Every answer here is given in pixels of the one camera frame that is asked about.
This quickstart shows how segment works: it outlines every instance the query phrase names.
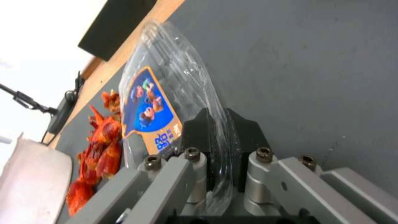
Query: gray table surface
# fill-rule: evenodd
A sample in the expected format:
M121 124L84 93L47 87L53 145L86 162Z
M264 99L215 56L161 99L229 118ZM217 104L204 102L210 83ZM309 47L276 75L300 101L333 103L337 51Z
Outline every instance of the gray table surface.
M396 0L187 0L168 21L277 156L350 167L398 197L397 12Z

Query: bolt head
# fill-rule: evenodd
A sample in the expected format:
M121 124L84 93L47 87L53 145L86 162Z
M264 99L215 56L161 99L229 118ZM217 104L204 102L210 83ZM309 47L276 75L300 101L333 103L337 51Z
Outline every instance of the bolt head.
M308 167L308 169L315 171L316 169L316 160L313 156L310 155L302 155L299 158L299 161L306 167Z
M256 158L263 163L272 162L273 152L267 147L259 147L256 151Z
M148 155L144 159L145 169L156 171L162 167L162 161L159 155Z
M197 162L200 160L200 151L196 147L186 148L184 151L185 158L192 162Z

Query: metal cylinder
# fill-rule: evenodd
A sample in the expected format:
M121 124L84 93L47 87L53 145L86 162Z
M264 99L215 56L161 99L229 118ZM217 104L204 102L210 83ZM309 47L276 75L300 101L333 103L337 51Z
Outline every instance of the metal cylinder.
M258 148L257 151L249 155L248 172L246 175L246 186L244 196L244 207L252 215L276 215L275 208L272 206L271 193L267 186L260 180L251 175L254 167L261 166L267 172L271 168L271 163L277 162L277 158L268 148Z
M160 158L159 155L148 155L138 166L138 170L147 172L148 178L153 181L165 165L166 160Z
M187 203L199 203L206 198L207 159L197 148L185 149L179 158L186 158L192 161L193 170L196 175L196 183Z
M302 155L298 158L298 160L308 169L315 171L316 169L316 160L313 156L310 155Z

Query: black cable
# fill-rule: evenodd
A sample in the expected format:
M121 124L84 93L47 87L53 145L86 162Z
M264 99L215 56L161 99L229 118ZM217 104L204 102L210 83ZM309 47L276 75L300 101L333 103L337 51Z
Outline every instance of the black cable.
M80 75L80 71L77 74L77 78L75 79L75 89L74 90L68 90L64 93L64 98L65 100L71 102L71 103L75 103L77 101L77 98L79 97L79 93L81 88L83 87L84 84L84 79L82 78L82 76ZM44 138L47 135L48 130L45 131L40 143L42 143L45 146L49 146L51 144L51 142L55 139L55 137L59 134L56 133L54 134L54 136L51 138L51 140L47 143L44 143Z
M46 137L47 133L48 133L48 131L46 130L46 132L44 132L43 138L41 138L40 143L44 144L43 141L44 141L44 138Z
M55 139L55 137L58 135L58 133L56 135L54 135L51 140L49 142L47 142L45 145L49 146L51 144L51 142Z

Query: red food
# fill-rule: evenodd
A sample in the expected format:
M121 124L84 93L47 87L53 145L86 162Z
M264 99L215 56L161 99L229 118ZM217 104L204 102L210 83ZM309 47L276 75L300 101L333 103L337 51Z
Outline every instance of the red food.
M119 94L111 91L102 93L104 106L113 114L104 118L95 107L90 105L94 116L89 116L89 123L94 128L87 137L88 147L77 155L80 161L79 177L73 182L66 196L69 214L73 216L94 195L93 185L102 177L111 177L120 166L121 138Z
M99 177L112 177L117 173L120 166L122 150L118 140L114 140L102 153L96 167Z
M111 94L102 92L103 106L112 113L120 113L120 97L119 94L111 90Z
M98 128L94 131L93 135L90 137L91 142L95 143L110 143L115 138L120 138L121 124L119 121L115 120L112 116L104 119L102 115L90 105L93 111L96 124Z
M66 195L66 203L69 208L69 215L74 216L94 195L91 185L83 181L77 180L73 182Z
M85 182L88 185L95 185L99 182L101 177L97 176L95 166L89 167L86 163L85 152L78 154L78 159L80 160L79 167L79 178L78 180Z

